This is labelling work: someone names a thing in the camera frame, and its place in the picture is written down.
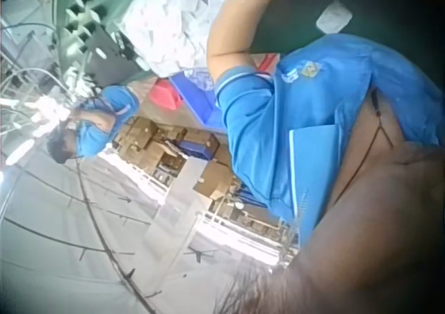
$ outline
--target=red object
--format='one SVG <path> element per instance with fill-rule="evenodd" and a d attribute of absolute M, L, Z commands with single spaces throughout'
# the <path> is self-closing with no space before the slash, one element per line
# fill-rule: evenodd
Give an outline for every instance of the red object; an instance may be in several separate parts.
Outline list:
<path fill-rule="evenodd" d="M 179 109 L 184 103 L 181 95 L 167 79 L 158 79 L 148 97 L 157 106 L 168 110 Z"/>
<path fill-rule="evenodd" d="M 278 59 L 279 55 L 276 53 L 268 53 L 266 57 L 264 57 L 263 62 L 259 65 L 258 70 L 262 72 L 272 73 L 273 69 L 275 69 L 274 64 Z"/>

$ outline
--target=wire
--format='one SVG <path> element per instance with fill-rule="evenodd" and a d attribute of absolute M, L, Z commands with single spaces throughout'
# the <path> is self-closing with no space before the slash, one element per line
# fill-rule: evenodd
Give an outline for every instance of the wire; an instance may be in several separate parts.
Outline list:
<path fill-rule="evenodd" d="M 23 26 L 41 26 L 48 29 L 51 29 L 53 32 L 56 32 L 57 29 L 54 26 L 50 26 L 48 24 L 43 24 L 40 22 L 20 22 L 19 24 L 11 24 L 10 26 L 0 26 L 0 30 L 4 31 L 6 29 L 19 28 Z"/>
<path fill-rule="evenodd" d="M 45 69 L 40 69 L 39 67 L 28 67 L 26 69 L 19 69 L 19 70 L 15 71 L 14 74 L 7 76 L 2 82 L 0 82 L 0 91 L 3 88 L 3 86 L 7 82 L 9 82 L 9 80 L 11 80 L 14 76 L 17 76 L 19 73 L 26 72 L 26 71 L 39 71 L 39 72 L 46 74 L 47 76 L 49 76 L 51 79 L 53 79 L 59 86 L 61 86 L 66 91 L 67 94 L 65 96 L 67 97 L 67 99 L 70 99 L 68 97 L 68 94 L 70 93 L 70 91 L 63 85 L 63 83 L 60 80 L 58 80 L 53 74 L 49 73 Z"/>

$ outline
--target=cardboard box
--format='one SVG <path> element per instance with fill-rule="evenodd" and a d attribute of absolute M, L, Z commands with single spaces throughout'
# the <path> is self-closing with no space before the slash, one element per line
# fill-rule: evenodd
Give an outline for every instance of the cardboard box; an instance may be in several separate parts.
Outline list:
<path fill-rule="evenodd" d="M 205 154 L 208 155 L 210 159 L 213 159 L 220 146 L 220 142 L 214 134 L 196 129 L 187 130 L 184 142 L 192 142 L 193 144 L 205 146 Z"/>
<path fill-rule="evenodd" d="M 209 161 L 193 189 L 208 198 L 217 200 L 227 194 L 233 176 L 227 166 Z"/>
<path fill-rule="evenodd" d="M 157 131 L 158 126 L 153 121 L 138 117 L 129 129 L 125 140 L 132 141 L 133 144 L 143 149 Z"/>
<path fill-rule="evenodd" d="M 232 168 L 232 156 L 230 155 L 229 146 L 227 144 L 221 144 L 216 150 L 213 160 L 221 165 L 226 165 L 228 168 Z"/>
<path fill-rule="evenodd" d="M 156 169 L 159 161 L 161 161 L 164 153 L 162 144 L 151 141 L 143 150 L 143 157 L 140 159 L 138 164 L 139 168 L 151 174 Z"/>
<path fill-rule="evenodd" d="M 143 150 L 136 145 L 127 144 L 122 146 L 119 151 L 119 156 L 128 163 L 138 165 L 140 159 L 143 157 Z"/>
<path fill-rule="evenodd" d="M 203 130 L 189 129 L 187 130 L 184 140 L 187 142 L 194 142 L 196 144 L 206 144 L 211 135 L 213 134 Z"/>

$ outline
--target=paper stack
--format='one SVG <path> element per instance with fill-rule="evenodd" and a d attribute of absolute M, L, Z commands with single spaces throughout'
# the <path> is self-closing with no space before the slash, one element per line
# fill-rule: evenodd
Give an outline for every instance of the paper stack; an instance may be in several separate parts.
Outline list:
<path fill-rule="evenodd" d="M 161 78 L 206 67 L 211 24 L 224 0 L 133 0 L 121 31 Z"/>

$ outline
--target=blue object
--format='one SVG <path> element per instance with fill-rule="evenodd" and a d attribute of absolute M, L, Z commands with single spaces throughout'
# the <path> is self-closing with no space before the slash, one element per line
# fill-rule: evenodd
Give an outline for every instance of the blue object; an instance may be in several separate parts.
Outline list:
<path fill-rule="evenodd" d="M 301 216 L 298 236 L 302 244 L 320 221 L 339 171 L 339 126 L 292 130 L 289 149 L 293 210 Z"/>
<path fill-rule="evenodd" d="M 371 86 L 388 100 L 406 140 L 443 145 L 443 96 L 439 88 L 399 53 L 355 36 L 327 35 L 289 54 L 273 78 L 253 67 L 235 67 L 218 79 L 216 93 L 233 169 L 271 213 L 287 222 L 294 222 L 298 215 L 293 208 L 292 167 L 298 168 L 295 174 L 316 178 L 311 165 L 290 163 L 290 131 L 336 125 L 336 162 L 340 163 Z M 332 185 L 326 181 L 336 175 L 320 182 L 323 195 L 325 186 Z M 310 208 L 312 203 L 308 202 L 306 214 Z"/>
<path fill-rule="evenodd" d="M 111 132 L 98 129 L 93 123 L 82 121 L 78 127 L 77 154 L 78 156 L 95 156 L 101 152 L 107 143 L 118 134 L 125 122 L 139 110 L 139 101 L 124 86 L 109 86 L 104 88 L 100 98 L 90 100 L 85 110 L 101 110 L 113 113 L 116 122 Z"/>
<path fill-rule="evenodd" d="M 216 106 L 214 91 L 198 88 L 183 72 L 170 78 L 198 122 L 209 130 L 225 131 L 223 113 Z"/>
<path fill-rule="evenodd" d="M 179 148 L 189 156 L 194 156 L 202 160 L 212 160 L 216 152 L 216 150 L 211 151 L 205 144 L 187 142 L 185 140 L 179 143 Z"/>

